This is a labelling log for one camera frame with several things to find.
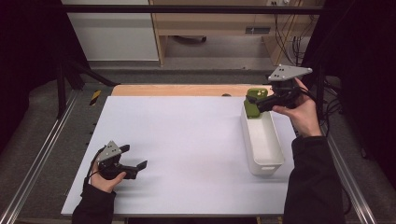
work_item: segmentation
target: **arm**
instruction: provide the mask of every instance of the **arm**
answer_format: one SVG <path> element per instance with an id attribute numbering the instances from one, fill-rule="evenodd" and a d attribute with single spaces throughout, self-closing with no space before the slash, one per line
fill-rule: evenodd
<path id="1" fill-rule="evenodd" d="M 106 180 L 98 173 L 98 164 L 95 162 L 92 167 L 91 184 L 81 193 L 81 202 L 73 212 L 72 223 L 111 224 L 116 198 L 113 189 L 125 175 L 126 173 L 122 172 L 116 178 Z"/>
<path id="2" fill-rule="evenodd" d="M 300 87 L 306 86 L 296 78 Z M 327 139 L 321 136 L 315 102 L 306 95 L 297 107 L 274 106 L 290 117 L 300 137 L 292 142 L 294 169 L 290 174 L 284 223 L 345 223 L 342 187 Z"/>

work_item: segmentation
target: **green object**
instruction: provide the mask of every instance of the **green object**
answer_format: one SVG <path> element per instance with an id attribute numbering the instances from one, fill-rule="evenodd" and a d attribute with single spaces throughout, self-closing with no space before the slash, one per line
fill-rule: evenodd
<path id="1" fill-rule="evenodd" d="M 268 90 L 265 88 L 252 88 L 247 90 L 247 95 L 256 98 L 257 100 L 267 97 Z M 250 103 L 247 99 L 244 101 L 245 111 L 248 119 L 258 118 L 260 111 L 256 104 Z"/>

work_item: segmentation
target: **white rectangular bin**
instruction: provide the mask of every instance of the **white rectangular bin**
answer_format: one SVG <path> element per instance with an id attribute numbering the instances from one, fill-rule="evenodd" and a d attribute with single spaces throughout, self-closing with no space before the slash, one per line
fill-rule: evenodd
<path id="1" fill-rule="evenodd" d="M 272 119 L 273 112 L 248 119 L 242 106 L 241 122 L 249 171 L 254 175 L 272 175 L 285 161 Z"/>

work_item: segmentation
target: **black sleeve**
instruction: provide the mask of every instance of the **black sleeve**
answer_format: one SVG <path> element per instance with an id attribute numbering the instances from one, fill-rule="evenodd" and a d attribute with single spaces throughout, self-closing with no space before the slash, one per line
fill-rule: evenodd
<path id="1" fill-rule="evenodd" d="M 327 139 L 296 138 L 284 223 L 345 223 L 342 187 Z"/>
<path id="2" fill-rule="evenodd" d="M 72 216 L 72 224 L 111 224 L 116 193 L 107 193 L 87 185 L 81 193 L 81 202 Z"/>

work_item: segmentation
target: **hand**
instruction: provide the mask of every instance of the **hand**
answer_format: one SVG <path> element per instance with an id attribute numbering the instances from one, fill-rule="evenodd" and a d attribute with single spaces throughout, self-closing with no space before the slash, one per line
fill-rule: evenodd
<path id="1" fill-rule="evenodd" d="M 295 80 L 300 87 L 307 90 L 300 79 L 295 78 Z M 302 137 L 321 136 L 315 102 L 309 96 L 300 94 L 296 100 L 296 104 L 297 107 L 294 109 L 274 105 L 273 110 L 279 114 L 288 116 Z"/>
<path id="2" fill-rule="evenodd" d="M 126 176 L 126 173 L 122 172 L 117 175 L 116 178 L 112 180 L 106 180 L 99 174 L 98 169 L 98 163 L 95 161 L 92 167 L 93 175 L 91 176 L 91 185 L 107 193 L 111 193 L 114 187 L 116 187 L 116 185 L 118 185 Z"/>

